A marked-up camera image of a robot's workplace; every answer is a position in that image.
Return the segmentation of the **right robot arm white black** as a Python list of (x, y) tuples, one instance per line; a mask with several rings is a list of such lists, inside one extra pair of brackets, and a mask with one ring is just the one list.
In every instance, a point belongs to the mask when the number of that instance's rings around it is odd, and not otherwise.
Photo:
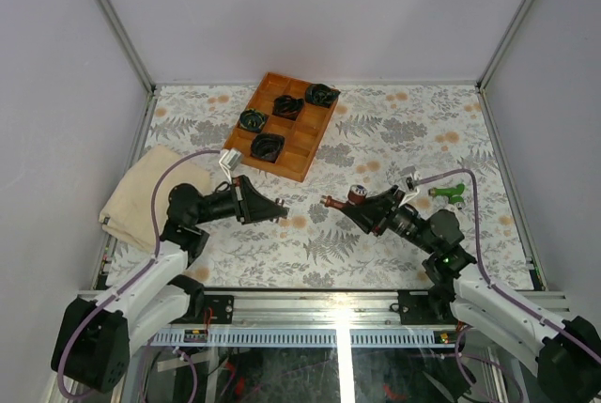
[(553, 402), (589, 402), (600, 393), (600, 336), (591, 322), (567, 319), (485, 276), (480, 259), (461, 245), (455, 214), (440, 209), (423, 218), (397, 187), (368, 196), (354, 186), (345, 202), (327, 197), (364, 233), (393, 231), (428, 257), (423, 266), (433, 286), (428, 311), (438, 322), (454, 318), (477, 329), (514, 355)]

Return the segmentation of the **brown water faucet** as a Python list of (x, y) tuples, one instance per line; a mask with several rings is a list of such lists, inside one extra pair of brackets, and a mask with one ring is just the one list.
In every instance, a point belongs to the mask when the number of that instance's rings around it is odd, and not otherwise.
[(357, 206), (362, 204), (367, 197), (367, 190), (360, 184), (353, 184), (349, 187), (347, 192), (347, 198), (345, 200), (338, 200), (330, 195), (322, 195), (320, 197), (320, 204), (325, 208), (333, 208), (342, 210), (349, 206)]

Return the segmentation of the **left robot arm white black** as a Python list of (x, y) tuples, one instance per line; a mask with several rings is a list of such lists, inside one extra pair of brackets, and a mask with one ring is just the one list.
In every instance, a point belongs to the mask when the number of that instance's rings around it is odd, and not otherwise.
[(203, 286), (185, 275), (209, 235), (201, 225), (233, 218), (243, 225), (285, 218), (283, 200), (260, 194), (245, 176), (211, 194), (190, 183), (168, 195), (157, 251), (93, 300), (78, 297), (64, 312), (51, 359), (57, 377), (99, 393), (113, 390), (131, 356), (172, 321), (196, 322), (206, 310)]

